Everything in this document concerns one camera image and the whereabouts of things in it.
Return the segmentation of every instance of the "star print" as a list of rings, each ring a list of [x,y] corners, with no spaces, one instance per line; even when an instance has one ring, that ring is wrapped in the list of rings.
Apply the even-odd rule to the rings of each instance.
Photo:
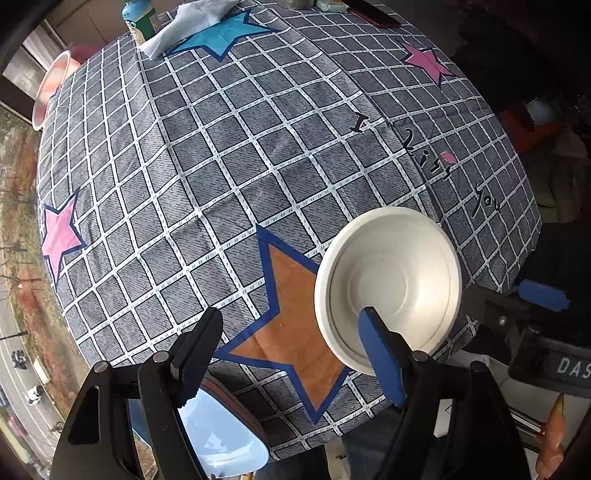
[[[269,310],[214,357],[287,372],[310,419],[317,423],[350,369],[324,341],[314,313],[318,265],[257,226]]]
[[[402,61],[407,65],[414,65],[415,67],[421,67],[427,75],[429,75],[438,87],[441,87],[441,81],[443,76],[447,75],[455,77],[456,75],[450,72],[444,65],[439,63],[439,60],[435,56],[435,52],[432,48],[426,48],[425,50],[419,50],[418,48],[403,43],[402,46],[408,52],[408,57]]]
[[[49,263],[54,288],[60,278],[61,259],[76,250],[86,247],[80,232],[74,226],[74,211],[78,200],[76,190],[61,206],[55,209],[44,205],[46,235],[41,245],[41,253]]]
[[[239,38],[278,31],[273,28],[248,23],[249,15],[250,10],[246,10],[222,20],[212,27],[201,30],[201,32],[191,35],[183,43],[169,51],[168,54],[202,48],[212,57],[222,61]]]

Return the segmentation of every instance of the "orange star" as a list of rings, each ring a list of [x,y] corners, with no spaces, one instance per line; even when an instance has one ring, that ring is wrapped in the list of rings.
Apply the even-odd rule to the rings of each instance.
[[[349,373],[326,345],[314,313],[318,266],[257,226],[269,310],[215,357],[287,372],[317,423]]]

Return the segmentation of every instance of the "bottle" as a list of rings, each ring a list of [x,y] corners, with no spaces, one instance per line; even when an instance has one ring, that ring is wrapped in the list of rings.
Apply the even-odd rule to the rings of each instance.
[[[121,15],[138,46],[160,30],[158,15],[151,0],[126,0]]]

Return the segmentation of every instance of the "napkin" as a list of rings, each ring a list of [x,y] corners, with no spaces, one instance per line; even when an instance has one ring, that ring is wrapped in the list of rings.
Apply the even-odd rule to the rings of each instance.
[[[161,55],[169,46],[201,32],[217,23],[239,0],[198,0],[178,6],[177,16],[139,49],[150,60]]]

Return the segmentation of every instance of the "white bowl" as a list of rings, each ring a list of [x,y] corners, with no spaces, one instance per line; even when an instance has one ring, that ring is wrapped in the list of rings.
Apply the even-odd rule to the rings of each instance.
[[[434,353],[457,315],[462,273],[452,243],[430,218],[383,207],[358,216],[330,244],[314,289],[318,326],[347,366],[374,375],[358,316],[375,307],[412,350]]]

